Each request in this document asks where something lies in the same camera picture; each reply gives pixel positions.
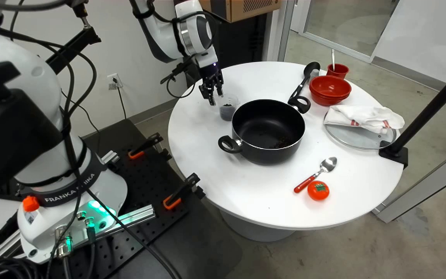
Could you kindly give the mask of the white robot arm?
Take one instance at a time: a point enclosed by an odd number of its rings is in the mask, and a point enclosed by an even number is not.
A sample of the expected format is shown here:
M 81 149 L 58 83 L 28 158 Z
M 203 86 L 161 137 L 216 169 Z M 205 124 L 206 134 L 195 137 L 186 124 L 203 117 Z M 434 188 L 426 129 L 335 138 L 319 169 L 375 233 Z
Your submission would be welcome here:
M 0 0 L 0 186 L 22 188 L 17 225 L 25 258 L 45 264 L 73 250 L 89 230 L 113 225 L 127 199 L 127 182 L 72 132 L 78 104 L 61 98 L 58 75 L 99 41 L 87 25 L 44 61 L 2 28 L 3 14 L 45 11 L 68 5 L 87 17 L 87 0 L 10 5 Z

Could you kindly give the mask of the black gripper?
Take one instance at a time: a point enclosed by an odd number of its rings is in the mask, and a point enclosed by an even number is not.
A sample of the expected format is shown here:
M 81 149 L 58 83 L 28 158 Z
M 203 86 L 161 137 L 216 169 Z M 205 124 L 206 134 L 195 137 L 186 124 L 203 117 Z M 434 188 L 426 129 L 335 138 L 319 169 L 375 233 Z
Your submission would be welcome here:
M 211 106 L 216 106 L 214 100 L 214 90 L 217 90 L 219 96 L 223 96 L 223 73 L 219 62 L 202 67 L 199 70 L 199 75 L 202 76 L 202 90 L 208 93 L 208 101 Z

